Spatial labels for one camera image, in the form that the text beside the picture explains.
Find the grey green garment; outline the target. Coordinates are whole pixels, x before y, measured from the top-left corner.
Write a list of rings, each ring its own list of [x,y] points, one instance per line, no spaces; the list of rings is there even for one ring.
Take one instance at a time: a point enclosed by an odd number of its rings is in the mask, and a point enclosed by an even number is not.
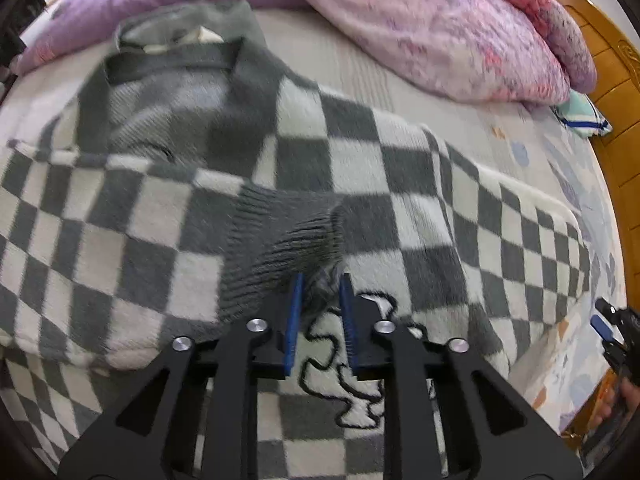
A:
[[[113,42],[117,51],[159,54],[186,44],[230,44],[243,38],[267,45],[246,0],[218,0],[171,4],[126,18]]]

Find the blue striped pillow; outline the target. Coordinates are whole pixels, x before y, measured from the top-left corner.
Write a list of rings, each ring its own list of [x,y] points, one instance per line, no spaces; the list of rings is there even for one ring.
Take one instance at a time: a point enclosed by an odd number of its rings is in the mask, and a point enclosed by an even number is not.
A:
[[[613,130],[610,122],[597,109],[589,96],[572,90],[568,99],[551,107],[558,121],[583,139],[606,136]]]

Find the wooden headboard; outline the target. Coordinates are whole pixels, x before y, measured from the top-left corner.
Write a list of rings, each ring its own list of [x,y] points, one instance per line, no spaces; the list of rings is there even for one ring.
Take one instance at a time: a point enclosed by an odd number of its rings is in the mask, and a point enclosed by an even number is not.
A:
[[[556,0],[582,30],[598,71],[591,101],[612,124],[591,141],[612,197],[624,257],[627,301],[639,307],[639,52],[590,0]]]

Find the purple floral quilt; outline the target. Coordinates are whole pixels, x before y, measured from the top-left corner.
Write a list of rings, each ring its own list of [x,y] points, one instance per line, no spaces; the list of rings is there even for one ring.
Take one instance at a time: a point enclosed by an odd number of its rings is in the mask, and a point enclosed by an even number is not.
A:
[[[221,0],[64,0],[13,69],[26,74],[107,40],[128,18]],[[460,102],[556,105],[596,88],[574,18],[555,0],[245,0],[255,9],[311,8],[380,64]]]

